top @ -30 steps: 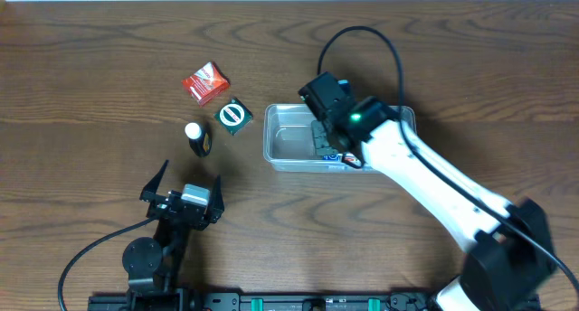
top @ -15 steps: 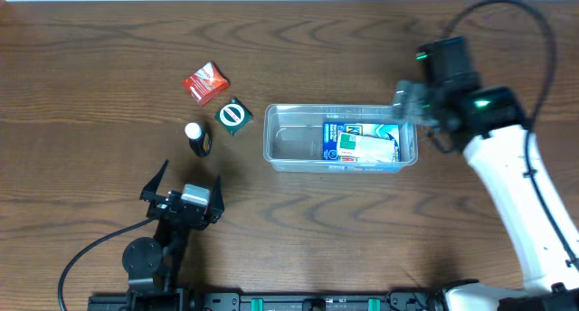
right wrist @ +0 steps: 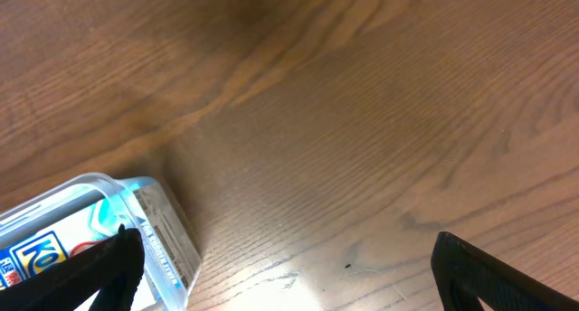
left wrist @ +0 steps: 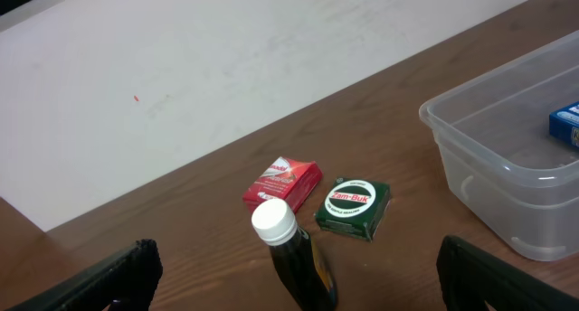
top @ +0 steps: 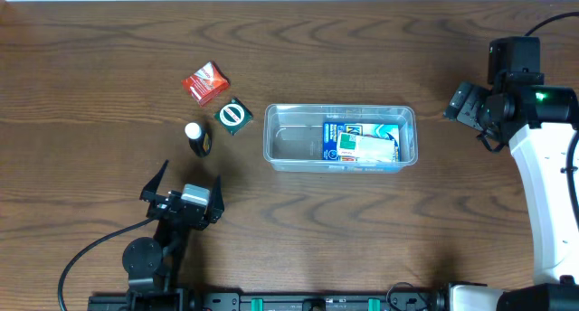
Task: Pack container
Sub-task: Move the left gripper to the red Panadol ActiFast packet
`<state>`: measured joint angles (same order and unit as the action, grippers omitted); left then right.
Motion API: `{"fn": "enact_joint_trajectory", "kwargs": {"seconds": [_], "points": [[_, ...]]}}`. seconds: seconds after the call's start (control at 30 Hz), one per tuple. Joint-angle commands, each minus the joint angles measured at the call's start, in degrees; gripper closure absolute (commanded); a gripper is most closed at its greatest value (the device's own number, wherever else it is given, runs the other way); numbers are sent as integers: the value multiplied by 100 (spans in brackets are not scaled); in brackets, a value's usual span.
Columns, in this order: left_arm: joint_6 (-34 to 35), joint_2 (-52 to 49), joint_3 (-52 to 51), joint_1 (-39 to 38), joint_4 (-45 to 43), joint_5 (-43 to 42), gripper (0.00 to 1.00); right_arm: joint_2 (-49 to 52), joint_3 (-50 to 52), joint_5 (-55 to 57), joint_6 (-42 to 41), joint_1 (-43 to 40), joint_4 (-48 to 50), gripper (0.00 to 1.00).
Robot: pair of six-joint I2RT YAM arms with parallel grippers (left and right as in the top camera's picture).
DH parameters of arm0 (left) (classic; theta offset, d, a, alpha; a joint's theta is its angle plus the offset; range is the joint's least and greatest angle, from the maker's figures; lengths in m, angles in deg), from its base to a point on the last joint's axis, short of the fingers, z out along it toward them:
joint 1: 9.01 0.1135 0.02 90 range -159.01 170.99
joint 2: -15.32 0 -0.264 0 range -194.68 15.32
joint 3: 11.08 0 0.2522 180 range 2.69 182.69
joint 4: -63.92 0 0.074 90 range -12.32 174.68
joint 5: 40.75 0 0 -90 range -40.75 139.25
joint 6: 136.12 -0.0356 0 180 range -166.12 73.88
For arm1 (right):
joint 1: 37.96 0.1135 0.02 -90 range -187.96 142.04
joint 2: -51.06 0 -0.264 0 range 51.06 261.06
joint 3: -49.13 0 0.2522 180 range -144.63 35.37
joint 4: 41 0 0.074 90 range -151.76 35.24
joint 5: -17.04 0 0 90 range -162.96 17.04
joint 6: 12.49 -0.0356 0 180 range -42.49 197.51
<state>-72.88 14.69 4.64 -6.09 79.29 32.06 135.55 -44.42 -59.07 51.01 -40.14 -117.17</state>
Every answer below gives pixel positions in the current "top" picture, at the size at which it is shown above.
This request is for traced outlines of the white green Panadol box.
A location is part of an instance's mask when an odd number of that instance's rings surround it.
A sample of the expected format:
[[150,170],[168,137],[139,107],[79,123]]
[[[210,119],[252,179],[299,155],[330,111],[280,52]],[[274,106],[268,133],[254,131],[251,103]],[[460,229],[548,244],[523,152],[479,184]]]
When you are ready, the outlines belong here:
[[394,162],[396,160],[395,149],[395,143],[390,139],[365,137],[345,132],[337,136],[337,153],[340,156]]

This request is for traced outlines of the blue Kool Fever box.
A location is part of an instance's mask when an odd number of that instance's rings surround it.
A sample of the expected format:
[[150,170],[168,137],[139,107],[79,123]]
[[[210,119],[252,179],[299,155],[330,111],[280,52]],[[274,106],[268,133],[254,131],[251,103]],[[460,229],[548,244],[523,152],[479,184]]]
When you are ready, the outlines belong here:
[[396,146],[394,162],[380,162],[380,163],[396,163],[400,161],[399,157],[399,127],[397,125],[389,124],[367,124],[367,123],[344,123],[344,122],[325,122],[323,127],[323,159],[330,161],[341,162],[379,162],[370,159],[354,158],[348,156],[340,156],[337,153],[337,136],[341,133],[350,133],[365,137],[376,137],[393,140]]

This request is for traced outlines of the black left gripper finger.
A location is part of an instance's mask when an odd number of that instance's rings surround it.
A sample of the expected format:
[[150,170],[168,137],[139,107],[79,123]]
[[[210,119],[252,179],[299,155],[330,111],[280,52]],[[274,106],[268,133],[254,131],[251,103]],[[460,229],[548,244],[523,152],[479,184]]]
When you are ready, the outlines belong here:
[[208,221],[210,223],[217,223],[221,219],[224,210],[225,208],[222,194],[222,181],[221,177],[218,176],[214,182],[207,207]]
[[167,168],[169,161],[166,160],[159,171],[153,176],[153,178],[143,187],[139,199],[147,203],[153,203],[157,199],[157,190],[161,184],[162,178],[164,176],[165,170]]

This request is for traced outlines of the dark bottle white cap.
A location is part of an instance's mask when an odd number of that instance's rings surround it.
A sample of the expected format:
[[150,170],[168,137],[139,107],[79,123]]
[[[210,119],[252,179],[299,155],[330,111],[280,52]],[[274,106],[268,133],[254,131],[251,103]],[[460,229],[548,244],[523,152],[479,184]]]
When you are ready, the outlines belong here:
[[212,139],[202,126],[195,122],[188,123],[185,126],[185,135],[190,148],[197,156],[205,157],[210,154]]

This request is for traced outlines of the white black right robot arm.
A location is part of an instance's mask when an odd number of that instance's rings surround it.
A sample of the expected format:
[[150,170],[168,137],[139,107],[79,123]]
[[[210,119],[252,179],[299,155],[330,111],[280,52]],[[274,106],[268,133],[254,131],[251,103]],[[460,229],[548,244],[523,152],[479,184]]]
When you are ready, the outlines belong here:
[[443,115],[478,130],[492,153],[507,148],[524,186],[534,251],[533,284],[505,290],[452,283],[435,310],[578,308],[578,98],[546,86],[540,41],[514,36],[489,45],[487,88],[463,82]]

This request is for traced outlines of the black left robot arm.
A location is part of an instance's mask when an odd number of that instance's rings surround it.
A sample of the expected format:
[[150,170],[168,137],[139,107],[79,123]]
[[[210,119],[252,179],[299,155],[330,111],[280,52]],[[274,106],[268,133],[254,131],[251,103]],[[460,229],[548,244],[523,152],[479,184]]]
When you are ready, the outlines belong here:
[[167,164],[143,187],[139,199],[149,204],[147,219],[157,222],[151,237],[133,240],[125,248],[122,265],[128,273],[129,311],[201,310],[200,297],[178,286],[178,271],[191,231],[216,223],[224,212],[222,182],[216,178],[210,189],[187,184],[181,192],[157,193]]

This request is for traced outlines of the red medicine box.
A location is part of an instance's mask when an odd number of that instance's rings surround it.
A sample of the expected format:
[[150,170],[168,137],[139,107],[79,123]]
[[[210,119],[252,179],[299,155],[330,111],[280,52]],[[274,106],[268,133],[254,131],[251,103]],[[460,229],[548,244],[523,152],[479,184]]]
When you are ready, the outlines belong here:
[[230,81],[222,74],[214,61],[207,62],[181,83],[184,90],[201,107],[230,87]]

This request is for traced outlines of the green Zam-Buk box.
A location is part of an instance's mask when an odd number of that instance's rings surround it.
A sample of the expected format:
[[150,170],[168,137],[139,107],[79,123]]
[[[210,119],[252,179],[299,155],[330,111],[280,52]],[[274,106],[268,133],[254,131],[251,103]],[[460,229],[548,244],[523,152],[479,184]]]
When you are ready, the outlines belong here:
[[232,98],[214,114],[214,118],[231,136],[234,136],[252,121],[253,114],[240,100]]

